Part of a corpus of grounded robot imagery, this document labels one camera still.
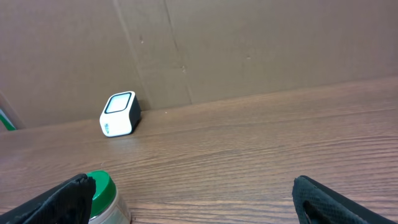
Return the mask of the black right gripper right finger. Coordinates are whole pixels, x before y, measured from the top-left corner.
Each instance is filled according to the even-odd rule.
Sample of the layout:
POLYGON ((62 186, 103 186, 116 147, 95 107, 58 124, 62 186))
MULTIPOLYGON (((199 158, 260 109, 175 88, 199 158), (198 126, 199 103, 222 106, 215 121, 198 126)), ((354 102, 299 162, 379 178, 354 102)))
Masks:
POLYGON ((300 224, 395 224, 305 175, 295 178, 292 198, 300 224))

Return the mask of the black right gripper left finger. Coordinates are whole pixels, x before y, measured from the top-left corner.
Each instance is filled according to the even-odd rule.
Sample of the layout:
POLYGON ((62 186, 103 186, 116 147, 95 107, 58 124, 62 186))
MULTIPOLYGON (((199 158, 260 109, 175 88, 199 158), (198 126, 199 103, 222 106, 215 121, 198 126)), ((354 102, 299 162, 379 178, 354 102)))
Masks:
POLYGON ((1 215, 3 224, 88 224, 96 181, 78 174, 1 215))

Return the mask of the green lid jar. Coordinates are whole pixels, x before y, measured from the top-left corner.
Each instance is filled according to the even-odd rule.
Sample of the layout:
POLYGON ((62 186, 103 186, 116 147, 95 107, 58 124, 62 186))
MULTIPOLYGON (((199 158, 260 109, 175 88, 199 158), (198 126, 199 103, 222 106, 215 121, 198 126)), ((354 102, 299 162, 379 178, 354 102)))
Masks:
POLYGON ((131 224, 131 213, 111 176, 96 170, 87 173, 95 180, 89 224, 131 224))

